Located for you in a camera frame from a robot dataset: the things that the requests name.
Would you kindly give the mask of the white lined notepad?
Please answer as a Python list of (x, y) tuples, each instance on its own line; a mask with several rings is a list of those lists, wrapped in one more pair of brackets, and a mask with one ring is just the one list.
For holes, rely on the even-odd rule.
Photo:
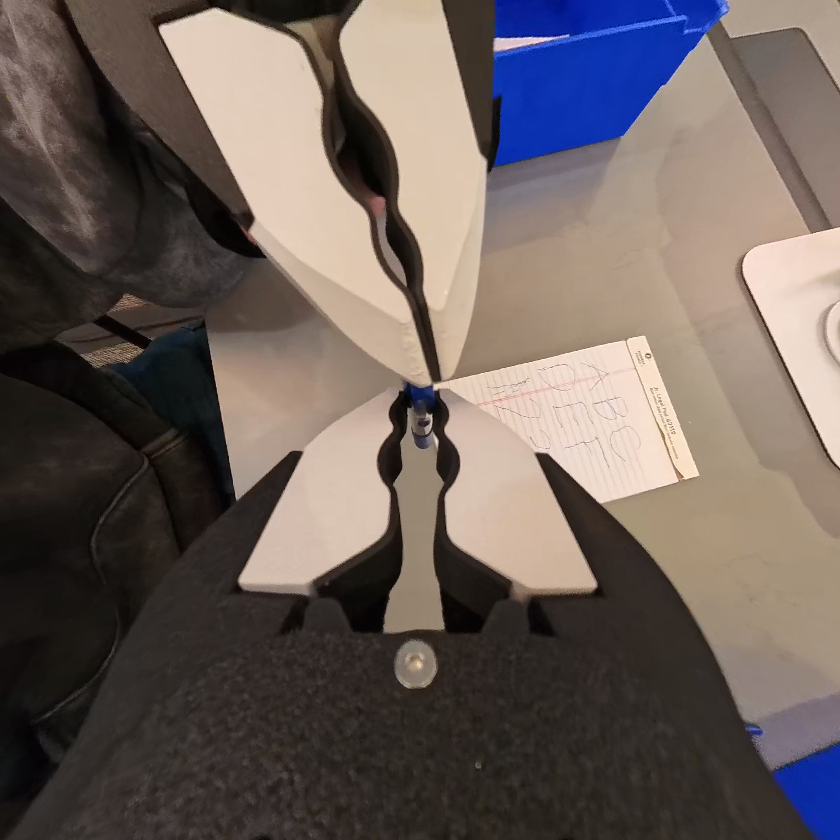
[(700, 474), (645, 336), (443, 382), (601, 503)]

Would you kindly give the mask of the blue plastic object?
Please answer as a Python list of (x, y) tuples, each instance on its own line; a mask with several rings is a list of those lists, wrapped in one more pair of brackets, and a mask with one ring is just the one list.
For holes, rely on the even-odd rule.
[(817, 838), (839, 838), (838, 750), (813, 754), (773, 775)]

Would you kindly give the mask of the blue pen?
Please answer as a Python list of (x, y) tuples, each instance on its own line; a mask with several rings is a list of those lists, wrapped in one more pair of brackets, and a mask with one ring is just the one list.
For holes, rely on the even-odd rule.
[(403, 393), (408, 403), (408, 423), (414, 444), (419, 449), (429, 449), (434, 444), (436, 391), (431, 385), (420, 387), (405, 382)]

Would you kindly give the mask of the blue plastic bin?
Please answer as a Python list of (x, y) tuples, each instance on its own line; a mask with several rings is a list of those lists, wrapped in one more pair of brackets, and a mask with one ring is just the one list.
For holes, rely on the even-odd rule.
[(498, 1), (495, 164), (621, 138), (725, 1)]

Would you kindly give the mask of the person's leg in jeans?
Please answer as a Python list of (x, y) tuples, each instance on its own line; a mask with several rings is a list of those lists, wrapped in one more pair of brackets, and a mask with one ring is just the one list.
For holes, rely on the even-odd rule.
[(204, 453), (226, 508), (235, 502), (228, 447), (205, 321), (179, 326), (131, 361), (107, 365), (158, 417), (187, 434)]

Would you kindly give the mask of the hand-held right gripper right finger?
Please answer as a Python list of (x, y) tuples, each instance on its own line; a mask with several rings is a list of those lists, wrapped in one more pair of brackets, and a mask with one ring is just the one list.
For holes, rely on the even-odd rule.
[(500, 419), (457, 394), (439, 394), (438, 454), (454, 454), (444, 479), (443, 548), (489, 578), (457, 581), (460, 602), (590, 595), (594, 574), (530, 446)]

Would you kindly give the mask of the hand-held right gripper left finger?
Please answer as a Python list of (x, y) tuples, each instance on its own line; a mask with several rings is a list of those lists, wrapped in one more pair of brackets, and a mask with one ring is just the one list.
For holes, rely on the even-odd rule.
[(383, 392), (303, 450), (238, 577), (245, 592), (312, 595), (322, 579), (385, 535), (391, 493), (377, 457), (398, 392)]

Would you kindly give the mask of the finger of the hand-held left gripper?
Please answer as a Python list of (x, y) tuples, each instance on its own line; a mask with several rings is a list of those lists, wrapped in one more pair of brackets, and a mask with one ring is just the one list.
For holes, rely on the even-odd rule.
[(418, 247), (422, 313), (437, 372), (456, 371), (476, 303), (487, 195), (467, 89), (444, 2), (360, 2), (341, 27), (351, 90), (395, 156), (391, 209)]
[(405, 381), (431, 385), (407, 290), (328, 149), (325, 94), (304, 42), (217, 7), (159, 31), (266, 257), (363, 352)]

